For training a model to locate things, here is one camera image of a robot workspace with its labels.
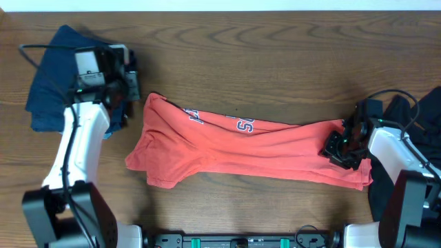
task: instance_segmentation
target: wooden table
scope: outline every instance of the wooden table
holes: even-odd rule
[[[378,90],[400,88],[420,98],[441,82],[437,12],[6,13],[0,247],[34,246],[21,198],[49,172],[61,137],[30,129],[24,105],[35,71],[17,47],[49,43],[63,24],[133,49],[144,98],[154,90],[181,107],[219,114],[306,124],[344,118]],[[174,189],[146,185],[145,174],[124,163],[141,133],[142,106],[134,104],[128,127],[101,153],[99,189],[118,220],[187,233],[287,233],[305,224],[328,229],[371,221],[367,190],[208,173]]]

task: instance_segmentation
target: red shirt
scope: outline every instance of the red shirt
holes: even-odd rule
[[[125,163],[168,189],[197,172],[217,172],[361,190],[372,182],[369,160],[353,171],[318,155],[329,133],[342,129],[341,120],[299,126],[181,109],[151,93],[143,133]]]

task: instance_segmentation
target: green connector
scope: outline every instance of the green connector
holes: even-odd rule
[[[198,238],[192,238],[192,248],[201,248],[201,240]]]
[[[280,248],[289,248],[289,239],[281,238],[280,239]]]

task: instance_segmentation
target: white wall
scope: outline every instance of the white wall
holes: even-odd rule
[[[0,0],[12,11],[441,10],[441,0]]]

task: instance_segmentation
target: cable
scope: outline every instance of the cable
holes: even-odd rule
[[[70,152],[72,150],[72,146],[74,143],[74,137],[76,134],[76,129],[78,128],[78,118],[75,112],[74,107],[72,106],[72,103],[68,100],[68,98],[66,97],[65,93],[60,89],[60,87],[55,83],[55,80],[52,79],[51,76],[49,76],[43,69],[41,69],[41,67],[39,65],[37,65],[37,63],[35,63],[35,61],[33,61],[24,51],[25,48],[50,48],[50,49],[64,49],[64,50],[75,50],[77,49],[76,47],[71,47],[71,46],[65,46],[65,45],[20,45],[19,46],[19,51],[21,56],[27,61],[29,62],[32,66],[35,67],[35,69],[37,69],[37,71],[40,71],[47,80],[49,80],[49,82],[52,84],[52,87],[55,88],[55,90],[60,94],[61,98],[63,99],[64,104],[66,104],[70,110],[72,111],[72,115],[74,117],[74,122],[72,124],[72,132],[70,134],[69,137],[69,142],[68,142],[68,146],[66,148],[66,152],[64,155],[64,160],[63,160],[63,167],[61,168],[61,177],[62,177],[62,181],[63,181],[63,194],[65,196],[65,200],[69,205],[70,211],[72,212],[72,214],[74,215],[74,218],[76,220],[76,222],[78,223],[78,226],[80,227],[81,231],[83,232],[88,244],[90,247],[95,248],[96,245],[94,244],[91,235],[89,234],[89,231],[87,230],[87,228],[84,225],[83,220],[81,219],[76,206],[75,206],[75,202],[72,200],[72,197],[69,193],[69,178],[68,178],[68,166],[69,166],[69,158],[70,158]]]
[[[296,232],[296,235],[294,236],[294,241],[296,241],[297,245],[300,246],[301,248],[306,248],[306,247],[305,247],[304,245],[302,245],[300,242],[298,242],[297,235],[298,235],[298,233],[299,233],[300,231],[302,231],[302,230],[303,230],[304,228],[306,228],[306,227],[314,228],[316,231],[318,231],[318,229],[317,229],[316,227],[314,227],[313,225],[304,225],[304,226],[302,226],[302,227]],[[322,236],[322,238],[325,240],[325,245],[323,245],[323,246],[321,246],[321,247],[319,247],[319,248],[326,247],[326,241],[327,241],[327,239],[326,239],[322,234],[319,234],[319,235]]]
[[[402,140],[402,142],[404,143],[404,145],[407,147],[407,149],[409,149],[412,154],[420,161],[420,163],[422,163],[423,167],[426,168],[435,178],[435,180],[441,185],[441,178],[440,175],[438,175],[432,168],[431,168],[431,164],[428,160],[424,160],[421,155],[415,151],[415,149],[409,144],[409,142],[407,141],[407,137],[404,137],[405,133],[407,132],[407,130],[416,122],[417,118],[420,115],[420,104],[418,103],[418,100],[412,96],[410,93],[405,92],[404,90],[397,90],[397,89],[390,89],[390,90],[381,90],[379,92],[373,93],[372,95],[368,96],[367,98],[373,98],[375,96],[387,93],[387,92],[398,92],[401,94],[404,94],[406,96],[408,96],[410,99],[412,99],[412,101],[415,103],[416,106],[416,113],[415,116],[413,118],[411,118],[411,120],[409,121],[409,123],[407,123],[407,125],[401,130],[401,135],[400,135],[400,139]]]

